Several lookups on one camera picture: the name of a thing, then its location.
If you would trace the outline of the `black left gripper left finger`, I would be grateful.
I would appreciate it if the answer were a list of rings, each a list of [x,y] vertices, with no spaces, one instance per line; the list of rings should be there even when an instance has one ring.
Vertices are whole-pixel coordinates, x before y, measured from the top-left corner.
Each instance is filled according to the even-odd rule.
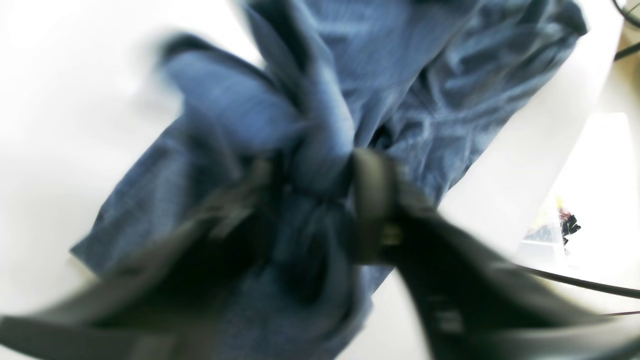
[[[2,315],[1,345],[38,360],[210,360],[234,283],[270,257],[280,200],[281,162],[254,161],[100,282],[48,309]]]

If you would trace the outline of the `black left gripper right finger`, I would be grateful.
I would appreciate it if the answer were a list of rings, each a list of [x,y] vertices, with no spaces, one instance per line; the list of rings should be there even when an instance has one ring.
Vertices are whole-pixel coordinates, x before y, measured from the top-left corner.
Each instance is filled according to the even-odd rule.
[[[515,264],[446,221],[392,158],[352,153],[357,262],[402,276],[434,360],[633,360],[638,313],[603,315],[567,301],[551,280],[614,296],[637,289]]]

